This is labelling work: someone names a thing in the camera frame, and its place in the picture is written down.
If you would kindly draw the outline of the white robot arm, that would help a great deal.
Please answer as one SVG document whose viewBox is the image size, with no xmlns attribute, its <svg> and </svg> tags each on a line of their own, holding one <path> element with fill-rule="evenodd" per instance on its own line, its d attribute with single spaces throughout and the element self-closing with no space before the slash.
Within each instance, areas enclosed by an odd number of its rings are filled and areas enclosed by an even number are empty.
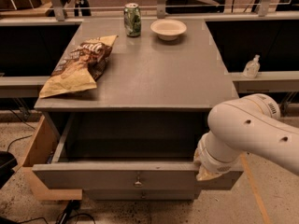
<svg viewBox="0 0 299 224">
<path fill-rule="evenodd" d="M 207 125 L 209 132 L 193 156 L 199 166 L 197 180 L 230 172 L 243 152 L 299 175 L 299 129 L 280 121 L 278 104 L 271 97 L 258 93 L 215 105 Z"/>
</svg>

